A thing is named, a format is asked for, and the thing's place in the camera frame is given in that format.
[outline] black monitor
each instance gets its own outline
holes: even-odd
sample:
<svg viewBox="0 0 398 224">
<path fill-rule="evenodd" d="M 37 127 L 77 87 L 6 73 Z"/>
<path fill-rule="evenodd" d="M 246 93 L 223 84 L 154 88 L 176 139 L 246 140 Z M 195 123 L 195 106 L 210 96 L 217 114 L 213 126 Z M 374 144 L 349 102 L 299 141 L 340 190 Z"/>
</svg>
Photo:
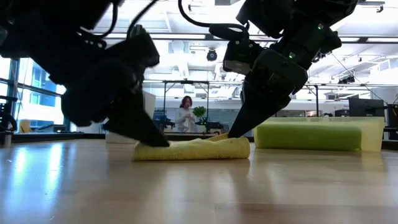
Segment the black monitor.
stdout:
<svg viewBox="0 0 398 224">
<path fill-rule="evenodd" d="M 384 117 L 384 102 L 382 100 L 368 100 L 350 98 L 349 102 L 349 116 L 363 117 L 363 116 L 377 116 Z"/>
</svg>

